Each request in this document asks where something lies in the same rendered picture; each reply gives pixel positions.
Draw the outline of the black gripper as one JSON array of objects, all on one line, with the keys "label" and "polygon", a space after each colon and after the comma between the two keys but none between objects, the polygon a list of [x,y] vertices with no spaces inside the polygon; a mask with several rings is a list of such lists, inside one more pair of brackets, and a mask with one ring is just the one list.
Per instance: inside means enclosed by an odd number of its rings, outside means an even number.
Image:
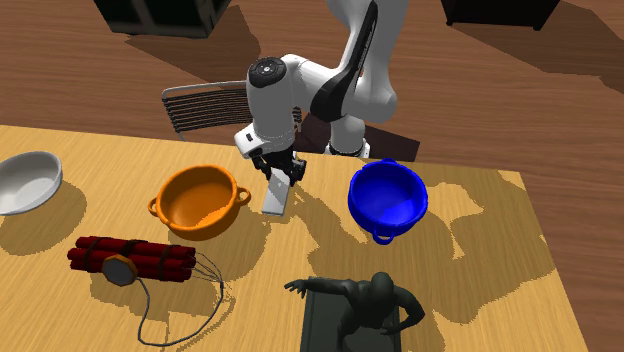
[{"label": "black gripper", "polygon": [[289,169],[288,176],[291,187],[303,179],[307,166],[306,160],[293,157],[292,147],[263,155],[261,151],[252,152],[250,158],[254,167],[260,170],[266,176],[267,180],[272,176],[271,168]]}]

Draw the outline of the silver flat rectangular slab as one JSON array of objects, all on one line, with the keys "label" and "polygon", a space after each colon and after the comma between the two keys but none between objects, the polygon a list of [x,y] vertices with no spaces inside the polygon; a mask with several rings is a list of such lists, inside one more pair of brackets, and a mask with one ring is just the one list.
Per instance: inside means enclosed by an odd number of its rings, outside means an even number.
[{"label": "silver flat rectangular slab", "polygon": [[290,191],[290,178],[280,169],[272,168],[262,206],[262,213],[283,216]]}]

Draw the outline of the grey metal chair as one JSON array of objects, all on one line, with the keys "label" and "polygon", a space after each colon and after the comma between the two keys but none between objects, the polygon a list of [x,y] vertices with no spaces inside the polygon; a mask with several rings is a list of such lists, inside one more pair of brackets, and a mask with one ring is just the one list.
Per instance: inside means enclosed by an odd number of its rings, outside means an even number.
[{"label": "grey metal chair", "polygon": [[224,81],[166,88],[161,101],[178,137],[209,127],[250,124],[246,81]]}]

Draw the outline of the red dynamite bundle with timer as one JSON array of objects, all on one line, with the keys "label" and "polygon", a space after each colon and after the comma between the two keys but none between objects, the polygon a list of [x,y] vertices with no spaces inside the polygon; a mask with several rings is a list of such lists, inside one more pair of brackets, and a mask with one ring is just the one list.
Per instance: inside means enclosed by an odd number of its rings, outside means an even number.
[{"label": "red dynamite bundle with timer", "polygon": [[[117,287],[139,284],[145,295],[145,308],[137,327],[137,340],[144,346],[166,348],[189,342],[198,337],[213,320],[225,298],[222,271],[196,248],[179,244],[154,243],[143,239],[119,239],[103,236],[80,237],[68,250],[70,268],[101,274]],[[151,308],[148,280],[163,283],[184,283],[192,278],[218,285],[218,300],[211,314],[191,334],[167,342],[152,342],[143,338],[143,328]]]}]

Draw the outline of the dark human figure on base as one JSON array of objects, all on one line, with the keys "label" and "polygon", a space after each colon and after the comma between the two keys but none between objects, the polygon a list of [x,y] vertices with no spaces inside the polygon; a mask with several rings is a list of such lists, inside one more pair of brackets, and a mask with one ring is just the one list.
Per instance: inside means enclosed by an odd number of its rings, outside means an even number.
[{"label": "dark human figure on base", "polygon": [[[425,311],[408,290],[396,286],[386,272],[375,273],[370,281],[351,279],[312,278],[296,279],[284,285],[290,292],[296,290],[301,298],[308,291],[344,296],[349,307],[337,324],[335,352],[343,352],[344,340],[359,328],[381,329],[380,334],[393,336],[420,323]],[[407,318],[398,325],[385,323],[395,307],[405,310]]]}]

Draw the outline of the dark cabinet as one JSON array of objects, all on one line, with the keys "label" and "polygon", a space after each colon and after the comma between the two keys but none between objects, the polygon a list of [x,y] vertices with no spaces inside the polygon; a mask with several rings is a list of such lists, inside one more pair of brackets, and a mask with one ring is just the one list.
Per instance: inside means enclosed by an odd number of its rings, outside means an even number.
[{"label": "dark cabinet", "polygon": [[207,38],[232,0],[94,0],[114,33]]},{"label": "dark cabinet", "polygon": [[561,0],[440,0],[448,26],[473,23],[542,29]]}]

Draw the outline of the white bowl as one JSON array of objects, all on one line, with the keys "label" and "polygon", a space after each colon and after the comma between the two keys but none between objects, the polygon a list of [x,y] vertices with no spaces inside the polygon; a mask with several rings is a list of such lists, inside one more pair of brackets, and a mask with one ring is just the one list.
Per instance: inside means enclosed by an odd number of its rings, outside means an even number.
[{"label": "white bowl", "polygon": [[29,212],[47,202],[63,181],[60,159],[31,151],[0,162],[0,216]]}]

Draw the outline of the orange two-handled pot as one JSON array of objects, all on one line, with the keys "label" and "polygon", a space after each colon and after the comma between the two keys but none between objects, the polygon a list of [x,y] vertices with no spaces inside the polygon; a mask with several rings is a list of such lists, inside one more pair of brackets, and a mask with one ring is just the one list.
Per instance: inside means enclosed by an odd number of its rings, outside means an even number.
[{"label": "orange two-handled pot", "polygon": [[177,171],[148,203],[176,236],[203,241],[220,235],[235,221],[251,192],[239,186],[225,168],[203,164]]}]

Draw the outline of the blue two-handled pot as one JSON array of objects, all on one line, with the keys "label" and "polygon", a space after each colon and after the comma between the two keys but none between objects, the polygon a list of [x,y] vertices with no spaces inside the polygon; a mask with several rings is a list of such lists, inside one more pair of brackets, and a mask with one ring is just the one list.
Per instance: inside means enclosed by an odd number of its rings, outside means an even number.
[{"label": "blue two-handled pot", "polygon": [[349,212],[379,245],[408,232],[428,209],[422,179],[394,159],[364,165],[353,176],[347,196]]}]

